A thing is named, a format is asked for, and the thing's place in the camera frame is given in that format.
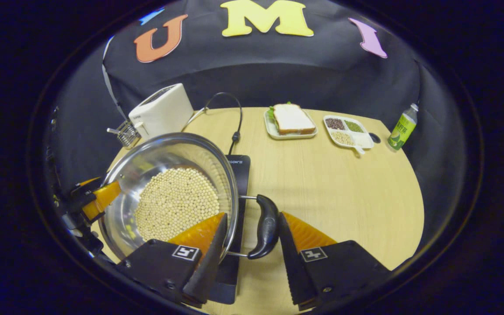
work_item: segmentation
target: wooden table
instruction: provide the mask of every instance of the wooden table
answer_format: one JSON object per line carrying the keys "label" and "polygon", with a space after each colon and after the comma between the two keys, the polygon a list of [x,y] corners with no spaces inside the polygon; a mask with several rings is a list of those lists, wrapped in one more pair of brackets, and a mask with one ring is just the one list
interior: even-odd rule
{"label": "wooden table", "polygon": [[[390,132],[380,120],[306,109],[318,127],[314,138],[274,140],[266,132],[266,110],[243,109],[241,139],[232,151],[250,156],[248,195],[271,198],[280,211],[338,242],[358,242],[390,270],[414,254],[424,227],[420,187],[404,152],[386,147]],[[330,114],[360,121],[382,142],[362,156],[354,149],[334,145],[322,121]],[[200,134],[228,153],[238,118],[238,108],[208,110],[184,132]],[[114,163],[126,152],[122,149]],[[256,245],[259,217],[259,206],[247,202],[242,252]],[[98,224],[93,228],[100,234]],[[118,262],[106,245],[104,252]],[[240,260],[233,305],[209,301],[201,311],[216,315],[298,313],[291,301],[280,245],[262,259]]]}

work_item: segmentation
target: stainless steel bowl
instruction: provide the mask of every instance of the stainless steel bowl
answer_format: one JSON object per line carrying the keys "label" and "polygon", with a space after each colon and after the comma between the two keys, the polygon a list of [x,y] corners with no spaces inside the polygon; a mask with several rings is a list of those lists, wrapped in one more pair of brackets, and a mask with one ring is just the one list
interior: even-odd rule
{"label": "stainless steel bowl", "polygon": [[248,255],[232,254],[257,259],[274,248],[278,239],[278,211],[275,204],[262,195],[239,197],[232,167],[221,150],[202,136],[178,132],[163,134],[135,147],[114,165],[104,179],[103,185],[118,181],[122,188],[122,193],[98,220],[104,240],[118,259],[124,259],[144,243],[134,216],[140,193],[153,176],[174,168],[198,170],[217,190],[219,211],[227,214],[228,224],[221,260],[230,253],[228,249],[235,236],[239,198],[255,199],[260,204],[262,215],[256,248]]}

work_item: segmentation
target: letter m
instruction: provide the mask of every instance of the letter m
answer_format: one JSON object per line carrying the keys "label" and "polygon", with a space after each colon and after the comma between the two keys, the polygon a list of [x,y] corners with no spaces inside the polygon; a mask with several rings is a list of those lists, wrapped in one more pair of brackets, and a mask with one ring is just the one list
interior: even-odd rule
{"label": "letter m", "polygon": [[252,32],[246,26],[244,18],[248,19],[260,32],[268,32],[279,18],[280,24],[276,31],[280,34],[313,36],[314,32],[306,25],[302,9],[304,4],[294,1],[277,0],[269,8],[264,9],[250,0],[234,0],[221,5],[228,13],[228,26],[222,31],[223,36],[246,35]]}

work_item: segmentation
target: toaster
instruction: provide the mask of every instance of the toaster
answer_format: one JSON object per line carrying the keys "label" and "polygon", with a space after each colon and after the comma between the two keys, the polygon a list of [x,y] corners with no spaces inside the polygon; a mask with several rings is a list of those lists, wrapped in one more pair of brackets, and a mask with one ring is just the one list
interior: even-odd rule
{"label": "toaster", "polygon": [[143,141],[170,132],[180,132],[194,109],[184,85],[174,84],[151,94],[131,112],[129,119]]}

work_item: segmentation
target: sandwich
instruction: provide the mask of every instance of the sandwich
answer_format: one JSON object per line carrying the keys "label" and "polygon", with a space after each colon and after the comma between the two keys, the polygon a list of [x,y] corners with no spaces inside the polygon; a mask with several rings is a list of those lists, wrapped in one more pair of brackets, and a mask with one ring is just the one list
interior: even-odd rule
{"label": "sandwich", "polygon": [[279,134],[311,134],[316,129],[312,120],[296,104],[270,106],[268,114],[275,122]]}

